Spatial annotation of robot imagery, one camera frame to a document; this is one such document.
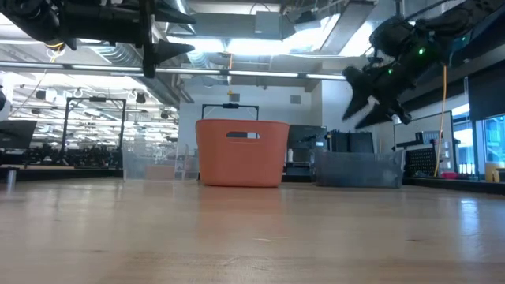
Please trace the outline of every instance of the yellow object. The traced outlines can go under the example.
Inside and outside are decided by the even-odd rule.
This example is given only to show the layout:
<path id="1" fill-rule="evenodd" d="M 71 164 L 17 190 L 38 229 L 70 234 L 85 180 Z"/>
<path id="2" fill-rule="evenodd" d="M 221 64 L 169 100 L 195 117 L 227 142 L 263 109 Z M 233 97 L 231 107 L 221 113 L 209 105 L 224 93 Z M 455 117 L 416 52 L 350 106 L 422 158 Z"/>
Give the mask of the yellow object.
<path id="1" fill-rule="evenodd" d="M 494 173 L 496 169 L 505 167 L 505 162 L 487 162 L 485 167 L 486 181 L 487 182 L 499 182 L 499 178 L 494 178 Z"/>
<path id="2" fill-rule="evenodd" d="M 447 98 L 447 65 L 443 66 L 443 100 L 442 100 L 442 115 L 440 116 L 440 133 L 438 140 L 438 151 L 436 152 L 436 166 L 435 173 L 433 173 L 433 177 L 436 177 L 436 174 L 439 171 L 440 166 L 440 147 L 442 146 L 442 131 L 443 131 L 443 113 L 445 112 L 445 100 Z"/>

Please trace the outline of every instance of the orange basket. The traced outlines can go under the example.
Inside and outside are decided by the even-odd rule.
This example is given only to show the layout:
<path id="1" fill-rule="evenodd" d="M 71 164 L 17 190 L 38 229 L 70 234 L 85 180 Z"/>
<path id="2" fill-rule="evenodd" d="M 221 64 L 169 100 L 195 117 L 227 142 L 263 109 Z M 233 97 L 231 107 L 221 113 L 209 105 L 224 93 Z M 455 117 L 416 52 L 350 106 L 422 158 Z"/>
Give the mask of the orange basket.
<path id="1" fill-rule="evenodd" d="M 288 124 L 276 121 L 197 121 L 202 182 L 219 186 L 279 186 L 289 129 Z M 228 137 L 230 133 L 249 133 L 249 138 Z"/>

